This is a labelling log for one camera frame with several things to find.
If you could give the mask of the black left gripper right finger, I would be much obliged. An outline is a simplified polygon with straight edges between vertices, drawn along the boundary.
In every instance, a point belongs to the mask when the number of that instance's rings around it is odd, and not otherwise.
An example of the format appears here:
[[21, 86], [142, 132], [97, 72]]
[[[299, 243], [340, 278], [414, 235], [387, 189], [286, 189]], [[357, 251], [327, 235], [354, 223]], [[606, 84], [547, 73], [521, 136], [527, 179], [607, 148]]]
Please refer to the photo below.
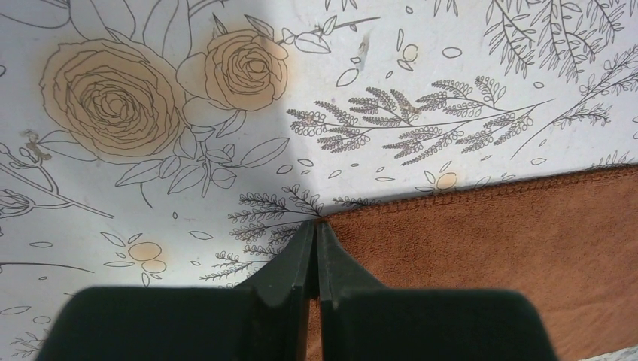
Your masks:
[[317, 227], [325, 360], [554, 360], [522, 294], [500, 289], [400, 289], [368, 272], [326, 224]]

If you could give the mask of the brown towel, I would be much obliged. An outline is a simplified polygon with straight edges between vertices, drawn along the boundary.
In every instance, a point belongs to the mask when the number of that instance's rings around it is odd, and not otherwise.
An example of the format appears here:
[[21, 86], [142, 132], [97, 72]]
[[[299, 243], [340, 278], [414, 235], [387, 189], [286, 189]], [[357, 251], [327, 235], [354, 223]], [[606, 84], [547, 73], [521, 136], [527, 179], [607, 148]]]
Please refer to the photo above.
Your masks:
[[325, 221], [388, 286], [523, 293], [562, 360], [637, 343], [634, 165], [370, 205]]

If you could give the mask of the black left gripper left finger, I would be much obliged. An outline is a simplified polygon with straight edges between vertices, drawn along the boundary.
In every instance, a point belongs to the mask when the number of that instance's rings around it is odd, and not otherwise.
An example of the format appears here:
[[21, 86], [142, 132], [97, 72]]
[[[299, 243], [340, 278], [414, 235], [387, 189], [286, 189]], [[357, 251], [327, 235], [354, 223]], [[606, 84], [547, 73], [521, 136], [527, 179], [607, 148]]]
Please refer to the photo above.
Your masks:
[[90, 287], [59, 313], [40, 360], [303, 360], [314, 224], [235, 287]]

